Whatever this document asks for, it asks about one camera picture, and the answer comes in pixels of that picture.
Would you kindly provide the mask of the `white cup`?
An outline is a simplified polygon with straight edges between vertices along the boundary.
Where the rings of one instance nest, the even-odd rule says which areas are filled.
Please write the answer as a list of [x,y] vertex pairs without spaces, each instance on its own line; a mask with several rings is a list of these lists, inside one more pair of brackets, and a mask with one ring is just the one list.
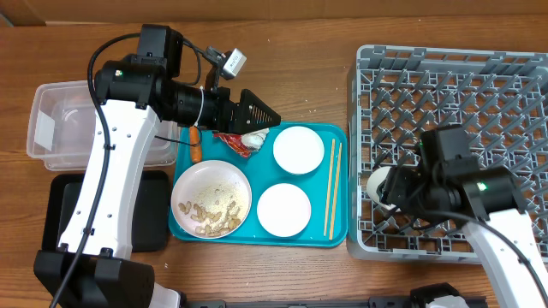
[[401,210],[398,209],[395,205],[385,204],[381,201],[384,183],[390,171],[391,167],[388,166],[380,167],[373,171],[366,183],[366,194],[373,201],[373,203],[380,205],[383,209],[400,212]]

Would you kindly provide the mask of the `white bowl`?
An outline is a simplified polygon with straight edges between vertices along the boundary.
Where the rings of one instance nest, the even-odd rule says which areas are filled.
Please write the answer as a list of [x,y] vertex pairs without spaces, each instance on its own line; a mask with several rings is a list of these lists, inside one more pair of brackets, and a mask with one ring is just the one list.
[[275,138],[273,156],[278,166],[286,172],[305,175],[322,163],[325,146],[311,128],[293,126],[285,128]]
[[288,238],[305,229],[312,215],[308,196],[299,187],[280,183],[267,188],[259,197],[257,217],[269,234]]

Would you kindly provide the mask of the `wooden chopstick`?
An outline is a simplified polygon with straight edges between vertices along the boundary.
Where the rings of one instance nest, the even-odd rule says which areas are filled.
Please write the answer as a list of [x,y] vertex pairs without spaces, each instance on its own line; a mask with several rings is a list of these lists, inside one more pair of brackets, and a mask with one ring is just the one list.
[[331,183],[332,183],[332,170],[335,156],[335,144],[336,140],[332,139],[331,141],[331,154],[330,154],[330,164],[328,169],[328,181],[327,181],[327,191],[326,191],[326,200],[325,200],[325,221],[324,221],[324,236],[327,236],[327,224],[329,221],[329,208],[331,201]]
[[335,176],[335,185],[333,190],[333,202],[331,207],[331,225],[330,225],[330,232],[329,232],[329,240],[333,240],[334,236],[334,227],[335,227],[335,218],[337,216],[337,194],[338,194],[338,185],[339,185],[339,179],[340,179],[340,166],[341,166],[341,158],[342,158],[342,150],[343,150],[343,144],[342,142],[339,143],[338,147],[338,154],[337,154],[337,168],[336,168],[336,176]]

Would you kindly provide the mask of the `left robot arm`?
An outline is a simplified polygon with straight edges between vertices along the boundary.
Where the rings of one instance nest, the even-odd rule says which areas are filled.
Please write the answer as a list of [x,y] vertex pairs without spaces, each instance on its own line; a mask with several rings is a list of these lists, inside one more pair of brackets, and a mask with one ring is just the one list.
[[281,121],[251,91],[233,102],[219,85],[240,73],[240,50],[196,49],[198,61],[211,64],[209,74],[198,75],[205,82],[199,87],[178,79],[189,44],[178,31],[145,24],[135,37],[134,54],[87,69],[96,119],[91,156],[57,247],[39,251],[33,266],[55,307],[185,306],[184,293],[159,285],[151,265],[131,258],[135,201],[160,122],[243,135]]

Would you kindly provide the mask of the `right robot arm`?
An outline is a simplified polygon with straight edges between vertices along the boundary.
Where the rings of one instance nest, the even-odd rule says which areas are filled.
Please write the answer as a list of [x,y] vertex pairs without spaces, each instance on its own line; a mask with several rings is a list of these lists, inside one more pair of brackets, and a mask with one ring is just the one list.
[[547,304],[547,269],[515,176],[482,169],[463,126],[426,131],[417,167],[381,167],[366,184],[373,203],[420,219],[429,228],[451,220],[474,249],[503,307]]

